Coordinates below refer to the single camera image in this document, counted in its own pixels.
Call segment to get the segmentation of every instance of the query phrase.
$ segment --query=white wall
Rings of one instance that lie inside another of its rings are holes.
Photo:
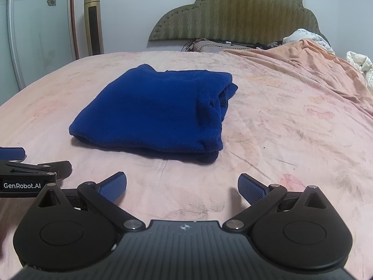
[[[351,50],[373,59],[373,0],[304,0],[337,56]]]
[[[181,50],[187,41],[150,42],[154,25],[168,11],[194,0],[100,0],[104,52]],[[83,0],[74,0],[79,56],[88,55]]]
[[[373,60],[373,0],[339,0],[340,54],[351,50]]]

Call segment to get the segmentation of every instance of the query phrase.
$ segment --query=bed headboard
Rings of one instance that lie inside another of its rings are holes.
[[[196,0],[166,13],[149,41],[207,38],[269,44],[298,28],[324,37],[302,0]]]

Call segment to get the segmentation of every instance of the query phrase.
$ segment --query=blue gripper pad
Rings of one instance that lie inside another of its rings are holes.
[[[22,147],[0,147],[0,160],[18,161],[26,157]]]
[[[111,177],[97,184],[97,192],[110,202],[115,202],[126,190],[127,178],[124,172],[117,172]]]
[[[253,205],[256,201],[269,193],[269,188],[247,174],[241,174],[237,182],[238,192],[248,202]]]

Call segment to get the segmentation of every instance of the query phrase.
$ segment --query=pink bedsheet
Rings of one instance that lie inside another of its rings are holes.
[[[75,116],[111,81],[142,63],[158,71],[208,69],[239,87],[223,122],[224,149],[211,165],[148,159],[83,146]],[[236,190],[246,172],[265,185],[318,185],[352,232],[346,268],[373,275],[373,97],[363,77],[307,40],[268,51],[140,52],[84,58],[36,81],[0,107],[0,146],[23,146],[25,163],[69,160],[62,187],[128,178],[118,203],[151,219],[227,220],[247,207]],[[32,199],[0,199],[0,279],[21,265],[12,238]]]

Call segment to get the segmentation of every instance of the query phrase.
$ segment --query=blue towel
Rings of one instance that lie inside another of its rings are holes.
[[[223,149],[221,122],[236,90],[229,73],[143,64],[107,85],[69,132],[110,150],[211,163]]]

